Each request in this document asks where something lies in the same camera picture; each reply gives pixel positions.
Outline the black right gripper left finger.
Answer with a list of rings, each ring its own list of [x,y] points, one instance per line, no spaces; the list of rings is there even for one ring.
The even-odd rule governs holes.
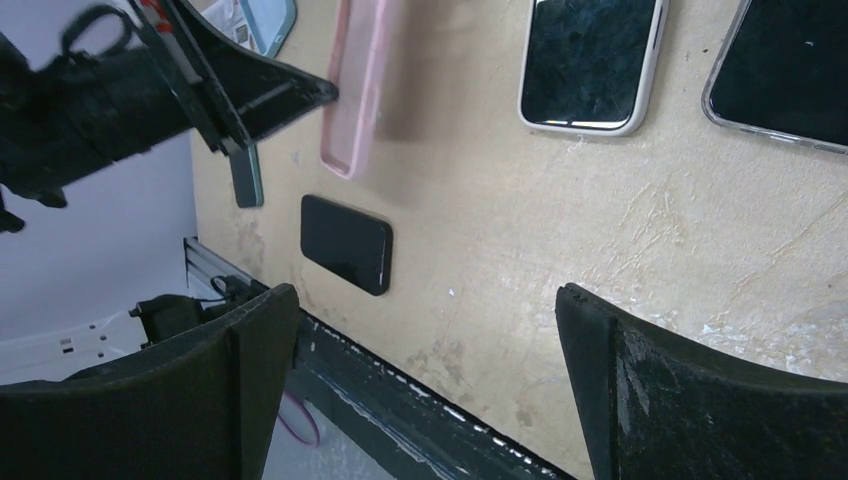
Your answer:
[[[260,478],[299,321],[281,284],[66,380],[3,386],[2,477]]]

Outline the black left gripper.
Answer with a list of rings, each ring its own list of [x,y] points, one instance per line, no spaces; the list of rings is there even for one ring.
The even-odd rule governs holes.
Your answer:
[[[26,199],[188,130],[214,151],[261,141],[338,98],[332,82],[228,39],[187,1],[88,6],[34,69],[1,41],[1,183]]]

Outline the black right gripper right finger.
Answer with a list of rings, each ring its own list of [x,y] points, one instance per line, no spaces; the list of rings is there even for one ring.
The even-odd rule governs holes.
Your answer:
[[[559,338],[598,479],[843,479],[847,387],[706,347],[581,286]]]

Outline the pink phone case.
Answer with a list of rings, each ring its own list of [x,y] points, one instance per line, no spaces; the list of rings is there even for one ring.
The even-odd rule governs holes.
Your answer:
[[[341,1],[328,67],[338,89],[322,116],[320,158],[351,180],[366,168],[380,109],[396,1]]]

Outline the black phone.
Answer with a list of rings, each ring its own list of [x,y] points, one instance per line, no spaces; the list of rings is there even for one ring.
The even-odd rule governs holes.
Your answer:
[[[316,195],[302,197],[301,253],[372,296],[389,290],[393,240],[382,219]]]

